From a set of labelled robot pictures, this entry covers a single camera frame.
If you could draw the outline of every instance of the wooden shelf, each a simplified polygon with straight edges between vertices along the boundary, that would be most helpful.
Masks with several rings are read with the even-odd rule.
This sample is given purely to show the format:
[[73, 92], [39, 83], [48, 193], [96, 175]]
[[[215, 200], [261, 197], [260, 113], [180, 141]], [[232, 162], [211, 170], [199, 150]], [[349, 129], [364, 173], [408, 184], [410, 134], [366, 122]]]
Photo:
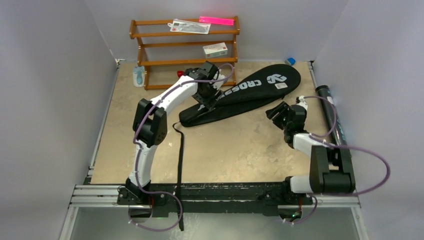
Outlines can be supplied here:
[[[240, 24], [239, 18], [229, 17], [228, 19], [234, 20], [234, 28], [228, 30], [210, 30], [209, 35], [219, 35], [219, 34], [231, 34], [232, 40], [225, 41], [190, 41], [190, 42], [164, 42], [164, 43], [149, 43], [144, 44], [142, 38], [150, 38], [150, 37], [173, 37], [173, 36], [190, 36], [190, 35], [207, 35], [207, 34], [196, 34], [196, 33], [187, 33], [187, 32], [138, 32], [138, 26], [147, 26], [147, 25], [167, 25], [168, 23], [172, 23], [173, 19], [166, 20], [151, 20], [151, 21], [136, 21], [132, 20], [129, 27], [129, 37], [131, 39], [137, 39], [138, 43], [138, 58], [137, 64], [138, 66], [144, 66], [144, 88], [146, 90], [151, 89], [167, 89], [171, 85], [149, 85], [149, 75], [151, 66], [165, 66], [165, 65], [181, 65], [181, 64], [202, 64], [205, 61], [209, 61], [211, 63], [230, 63], [233, 67], [235, 67], [235, 63], [238, 62], [238, 52], [237, 52], [237, 42], [236, 37], [240, 34]], [[190, 22], [199, 22], [198, 18], [189, 18], [183, 19], [185, 21]], [[197, 45], [212, 45], [224, 42], [226, 45], [232, 46], [232, 56], [225, 58], [198, 58], [198, 59], [179, 59], [179, 60], [160, 60], [160, 61], [149, 61], [146, 55], [145, 48], [163, 48], [163, 47], [182, 47], [182, 46], [197, 46]], [[236, 85], [236, 73], [234, 71], [232, 75], [232, 81], [229, 81], [224, 84], [224, 86], [235, 86]]]
[[[231, 63], [235, 62], [234, 57], [225, 57], [225, 58], [208, 58], [211, 63]], [[198, 59], [181, 59], [178, 62], [175, 60], [162, 60], [162, 61], [142, 61], [139, 65], [141, 66], [161, 66], [161, 65], [181, 65], [181, 64], [202, 64], [205, 62], [204, 58]]]
[[233, 44], [232, 40], [227, 41], [188, 41], [188, 42], [166, 42], [166, 43], [148, 43], [144, 44], [145, 48], [162, 48], [162, 47], [183, 47], [183, 46], [195, 46], [195, 45], [212, 45], [212, 44]]

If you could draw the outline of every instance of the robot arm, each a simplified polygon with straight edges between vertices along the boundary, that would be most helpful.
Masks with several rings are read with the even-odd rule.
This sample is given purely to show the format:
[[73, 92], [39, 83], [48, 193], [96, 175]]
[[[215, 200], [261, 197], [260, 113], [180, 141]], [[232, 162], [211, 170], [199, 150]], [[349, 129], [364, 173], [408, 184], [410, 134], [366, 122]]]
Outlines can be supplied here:
[[[136, 172], [138, 172], [141, 187], [148, 188], [151, 181], [151, 168], [156, 149], [165, 139], [167, 128], [167, 116], [185, 99], [193, 97], [206, 108], [212, 109], [221, 96], [221, 85], [225, 81], [209, 82], [192, 82], [193, 80], [212, 80], [225, 78], [219, 75], [218, 68], [210, 62], [205, 62], [200, 68], [189, 68], [183, 76], [169, 89], [161, 95], [151, 100], [142, 99], [138, 102], [132, 129], [136, 132], [140, 126], [142, 119], [146, 113], [153, 107], [155, 103], [161, 101], [152, 112], [152, 117], [147, 118], [144, 125], [136, 137], [136, 141], [141, 145], [142, 150], [138, 159], [138, 166], [134, 161], [132, 172], [126, 180], [125, 186], [128, 190], [138, 195], [139, 192], [136, 180]], [[140, 150], [140, 146], [136, 147], [136, 155]]]
[[[351, 155], [347, 149], [329, 148], [310, 138], [304, 130], [308, 105], [304, 96], [296, 98], [289, 106], [284, 101], [266, 111], [266, 116], [284, 131], [284, 141], [293, 149], [310, 158], [309, 175], [291, 176], [289, 181], [294, 193], [352, 193], [355, 189]], [[330, 170], [329, 164], [338, 167]]]

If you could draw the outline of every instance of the black cylinder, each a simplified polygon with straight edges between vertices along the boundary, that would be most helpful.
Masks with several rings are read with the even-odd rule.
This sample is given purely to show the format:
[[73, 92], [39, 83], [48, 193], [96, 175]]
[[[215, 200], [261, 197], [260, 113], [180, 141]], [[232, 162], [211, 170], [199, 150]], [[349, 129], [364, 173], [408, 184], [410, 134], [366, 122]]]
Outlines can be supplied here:
[[[315, 92], [318, 96], [328, 99], [330, 102], [333, 101], [333, 97], [331, 96], [331, 92], [329, 86], [321, 85], [315, 89]], [[330, 129], [334, 123], [334, 113], [332, 107], [328, 104], [328, 102], [320, 100], [322, 110], [325, 114], [325, 120], [327, 122], [327, 127]], [[339, 116], [337, 116], [337, 122], [335, 124], [335, 128], [331, 133], [331, 140], [336, 145], [346, 145], [346, 137], [343, 133], [342, 125], [340, 124]]]

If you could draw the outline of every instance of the gray wall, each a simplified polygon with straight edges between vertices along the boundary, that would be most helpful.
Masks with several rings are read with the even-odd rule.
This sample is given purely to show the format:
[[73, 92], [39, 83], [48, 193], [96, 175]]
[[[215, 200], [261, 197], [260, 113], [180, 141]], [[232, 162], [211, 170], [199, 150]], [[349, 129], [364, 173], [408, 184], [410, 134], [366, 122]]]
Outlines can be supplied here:
[[57, 239], [115, 61], [83, 0], [0, 3], [1, 239]]
[[[240, 60], [314, 60], [348, 0], [85, 0], [115, 58], [135, 60], [137, 41], [129, 37], [130, 22], [238, 15]], [[169, 27], [162, 25], [162, 32]], [[198, 40], [218, 36], [196, 36]], [[146, 43], [190, 40], [146, 38]], [[151, 60], [202, 57], [199, 47], [150, 48]]]
[[[350, 0], [315, 62], [333, 92], [347, 140], [383, 154], [392, 175], [360, 197], [374, 240], [424, 236], [424, 2]], [[353, 153], [363, 190], [385, 173], [378, 159]]]

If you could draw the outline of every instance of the purple cable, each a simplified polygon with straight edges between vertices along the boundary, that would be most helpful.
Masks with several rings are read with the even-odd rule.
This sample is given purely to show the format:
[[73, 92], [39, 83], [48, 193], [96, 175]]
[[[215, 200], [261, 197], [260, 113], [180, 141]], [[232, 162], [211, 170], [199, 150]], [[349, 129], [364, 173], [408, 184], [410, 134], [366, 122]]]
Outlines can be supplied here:
[[300, 219], [297, 222], [290, 222], [290, 221], [287, 222], [287, 221], [284, 221], [283, 223], [285, 223], [285, 224], [291, 224], [291, 225], [296, 225], [296, 224], [301, 224], [304, 221], [306, 221], [307, 219], [309, 219], [312, 216], [312, 214], [315, 213], [315, 210], [317, 210], [317, 206], [318, 206], [318, 199], [317, 199], [317, 197], [314, 196], [314, 195], [311, 195], [311, 198], [315, 199], [315, 205], [313, 206], [312, 210], [310, 211], [310, 213], [307, 216], [305, 216], [304, 218]]
[[142, 187], [142, 185], [141, 185], [141, 183], [140, 183], [140, 180], [139, 180], [139, 172], [137, 171], [137, 169], [139, 168], [139, 157], [140, 157], [140, 154], [142, 153], [142, 149], [143, 149], [143, 146], [139, 143], [139, 142], [137, 142], [137, 136], [139, 135], [139, 133], [140, 133], [140, 131], [142, 130], [142, 126], [145, 124], [145, 122], [146, 122], [146, 120], [147, 120], [147, 118], [150, 116], [150, 114], [152, 114], [152, 112], [153, 112], [153, 110], [169, 95], [169, 94], [171, 94], [173, 91], [175, 91], [176, 89], [178, 89], [179, 87], [181, 87], [181, 86], [183, 86], [183, 85], [185, 85], [185, 84], [190, 84], [190, 83], [217, 83], [217, 82], [223, 82], [223, 81], [226, 81], [226, 80], [228, 80], [232, 75], [233, 75], [233, 73], [234, 73], [234, 67], [233, 67], [233, 65], [231, 65], [230, 63], [224, 63], [224, 64], [222, 64], [220, 67], [219, 67], [219, 69], [221, 69], [223, 66], [230, 66], [231, 67], [231, 73], [228, 75], [228, 76], [226, 76], [226, 77], [224, 77], [224, 78], [222, 78], [222, 79], [217, 79], [217, 80], [189, 80], [189, 81], [185, 81], [185, 82], [183, 82], [181, 85], [177, 85], [177, 86], [175, 86], [175, 87], [173, 87], [173, 88], [171, 88], [168, 92], [166, 92], [162, 97], [161, 97], [161, 99], [159, 100], [159, 101], [157, 101], [148, 111], [147, 111], [147, 113], [145, 114], [145, 116], [143, 117], [143, 119], [141, 120], [141, 123], [140, 123], [140, 125], [138, 126], [138, 128], [137, 128], [137, 131], [135, 131], [135, 134], [134, 134], [134, 138], [132, 139], [132, 143], [133, 144], [135, 144], [135, 145], [138, 145], [139, 146], [139, 150], [138, 150], [138, 152], [137, 152], [137, 156], [136, 156], [136, 158], [135, 158], [135, 179], [136, 179], [136, 181], [137, 181], [137, 186], [138, 186], [138, 188], [143, 192], [143, 193], [145, 193], [145, 194], [149, 194], [149, 195], [152, 195], [152, 194], [167, 194], [167, 195], [170, 195], [170, 196], [172, 196], [175, 200], [176, 200], [176, 202], [178, 203], [178, 205], [179, 205], [179, 216], [178, 216], [178, 220], [172, 225], [172, 226], [170, 226], [170, 227], [167, 227], [167, 228], [163, 228], [163, 229], [156, 229], [156, 228], [151, 228], [151, 227], [148, 227], [148, 226], [144, 226], [144, 225], [140, 225], [140, 224], [138, 224], [138, 223], [136, 223], [134, 220], [132, 220], [131, 219], [131, 210], [130, 211], [128, 211], [128, 217], [129, 217], [129, 222], [130, 223], [132, 223], [132, 224], [134, 224], [135, 226], [137, 226], [137, 227], [140, 227], [140, 228], [143, 228], [143, 229], [146, 229], [146, 230], [149, 230], [149, 231], [153, 231], [153, 232], [164, 232], [164, 231], [168, 231], [168, 230], [170, 230], [170, 229], [172, 229], [172, 228], [174, 228], [179, 222], [180, 222], [180, 220], [181, 220], [181, 217], [183, 216], [183, 205], [181, 204], [181, 201], [178, 199], [178, 197], [177, 196], [175, 196], [174, 194], [172, 194], [172, 193], [170, 193], [170, 192], [167, 192], [167, 191], [146, 191], [146, 190], [144, 190], [143, 189], [143, 187]]
[[337, 121], [336, 121], [336, 119], [337, 119], [337, 111], [336, 111], [336, 108], [334, 107], [334, 104], [332, 104], [332, 103], [331, 103], [329, 100], [327, 100], [325, 97], [322, 97], [322, 96], [305, 96], [305, 97], [304, 97], [304, 99], [312, 99], [312, 98], [314, 98], [314, 99], [321, 99], [321, 100], [323, 100], [323, 101], [327, 102], [328, 104], [330, 104], [330, 106], [331, 106], [331, 108], [332, 108], [332, 112], [333, 112], [333, 114], [334, 114], [334, 122], [333, 122], [333, 124], [332, 124], [332, 126], [331, 126], [330, 130], [329, 130], [326, 134], [324, 134], [324, 135], [318, 135], [318, 134], [315, 134], [315, 133], [311, 133], [311, 135], [312, 135], [312, 136], [314, 136], [314, 137], [317, 137], [317, 138], [325, 138], [325, 137], [327, 137], [328, 135], [330, 135], [330, 134], [334, 131], [334, 128], [336, 127], [336, 123], [337, 123]]

